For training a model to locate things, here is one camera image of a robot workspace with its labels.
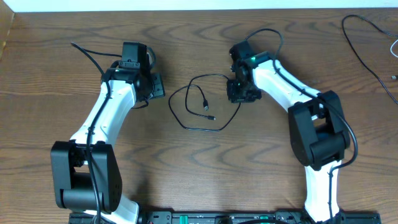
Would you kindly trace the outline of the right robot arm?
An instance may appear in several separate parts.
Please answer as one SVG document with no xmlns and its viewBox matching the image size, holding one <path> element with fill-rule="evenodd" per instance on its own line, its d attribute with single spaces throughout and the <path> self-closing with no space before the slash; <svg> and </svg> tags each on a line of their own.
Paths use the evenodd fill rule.
<svg viewBox="0 0 398 224">
<path fill-rule="evenodd" d="M 235 79 L 227 82 L 232 103 L 252 103 L 268 93 L 288 114 L 290 145 L 305 168 L 305 212 L 312 223 L 338 223 L 338 167 L 350 145 L 341 102 L 333 91 L 321 93 L 296 79 L 269 52 L 256 54 L 249 42 L 229 54 Z"/>
</svg>

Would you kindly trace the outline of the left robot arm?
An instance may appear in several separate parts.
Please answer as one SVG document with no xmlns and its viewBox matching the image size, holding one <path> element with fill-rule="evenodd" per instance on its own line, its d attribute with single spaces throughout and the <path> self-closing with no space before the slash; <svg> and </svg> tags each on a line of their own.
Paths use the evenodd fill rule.
<svg viewBox="0 0 398 224">
<path fill-rule="evenodd" d="M 152 72 L 153 50 L 124 42 L 107 70 L 101 70 L 101 91 L 81 128 L 68 141 L 51 148 L 55 203 L 81 212 L 79 222 L 137 223 L 139 206 L 123 195 L 114 145 L 127 114 L 165 95 L 162 77 Z"/>
</svg>

